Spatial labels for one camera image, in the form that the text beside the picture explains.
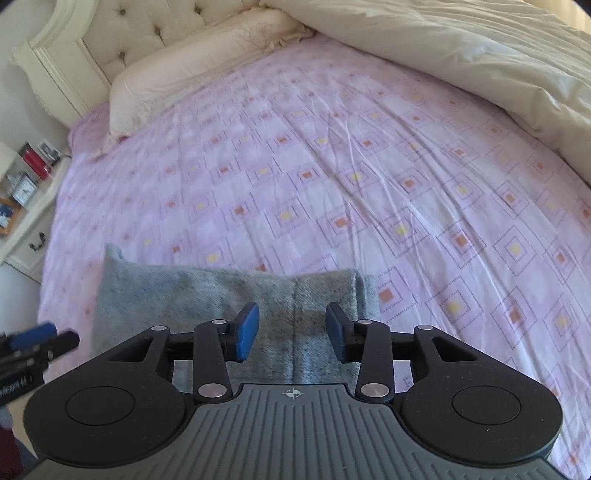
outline alarm clock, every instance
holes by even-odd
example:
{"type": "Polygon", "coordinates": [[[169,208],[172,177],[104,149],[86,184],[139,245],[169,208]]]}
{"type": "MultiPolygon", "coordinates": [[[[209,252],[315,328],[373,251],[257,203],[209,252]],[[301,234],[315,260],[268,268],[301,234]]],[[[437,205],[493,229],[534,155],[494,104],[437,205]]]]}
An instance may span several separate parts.
{"type": "Polygon", "coordinates": [[[31,197],[35,195],[36,191],[37,185],[35,185],[28,175],[25,175],[14,188],[12,198],[24,207],[31,200],[31,197]]]}

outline black drawer handle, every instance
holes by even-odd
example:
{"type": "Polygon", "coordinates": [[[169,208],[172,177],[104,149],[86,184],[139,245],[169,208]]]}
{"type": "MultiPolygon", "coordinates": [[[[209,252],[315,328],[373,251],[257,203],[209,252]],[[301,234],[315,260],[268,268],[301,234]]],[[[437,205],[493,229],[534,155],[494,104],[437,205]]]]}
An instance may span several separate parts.
{"type": "Polygon", "coordinates": [[[38,252],[41,248],[43,248],[45,246],[45,234],[44,233],[40,233],[39,234],[39,240],[41,240],[41,242],[39,242],[39,245],[35,246],[33,244],[29,244],[29,248],[31,250],[33,250],[34,252],[38,252]]]}

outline crosshair symbol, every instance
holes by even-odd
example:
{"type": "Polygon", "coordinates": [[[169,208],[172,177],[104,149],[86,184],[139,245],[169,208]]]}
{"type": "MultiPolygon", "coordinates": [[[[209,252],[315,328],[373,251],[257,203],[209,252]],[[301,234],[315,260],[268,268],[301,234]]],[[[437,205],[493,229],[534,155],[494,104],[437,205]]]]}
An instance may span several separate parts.
{"type": "Polygon", "coordinates": [[[296,390],[295,388],[292,388],[291,390],[288,390],[287,392],[285,392],[285,394],[290,397],[292,400],[295,400],[297,397],[299,397],[300,395],[303,395],[304,393],[296,390]]]}

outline patterned bed sheet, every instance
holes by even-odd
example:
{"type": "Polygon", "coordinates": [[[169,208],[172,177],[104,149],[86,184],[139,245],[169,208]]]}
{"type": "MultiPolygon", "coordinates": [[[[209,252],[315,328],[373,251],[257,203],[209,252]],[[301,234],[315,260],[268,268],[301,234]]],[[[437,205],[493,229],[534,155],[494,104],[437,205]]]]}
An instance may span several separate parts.
{"type": "Polygon", "coordinates": [[[105,106],[70,136],[39,320],[82,345],[52,376],[89,358],[106,242],[149,264],[354,267],[393,330],[436,325],[554,392],[550,460],[591,475],[591,192],[504,111],[317,35],[92,160],[107,127],[105,106]]]}

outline red object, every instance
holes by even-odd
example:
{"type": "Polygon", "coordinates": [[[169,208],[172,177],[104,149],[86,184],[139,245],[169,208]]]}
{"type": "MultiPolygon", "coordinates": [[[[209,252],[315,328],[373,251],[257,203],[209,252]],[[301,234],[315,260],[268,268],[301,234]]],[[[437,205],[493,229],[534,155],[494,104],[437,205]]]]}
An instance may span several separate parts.
{"type": "Polygon", "coordinates": [[[33,171],[39,175],[39,178],[45,180],[50,172],[51,167],[37,154],[33,148],[26,143],[18,152],[22,159],[29,165],[33,171]]]}
{"type": "Polygon", "coordinates": [[[0,478],[16,478],[24,471],[12,430],[0,427],[0,478]]]}

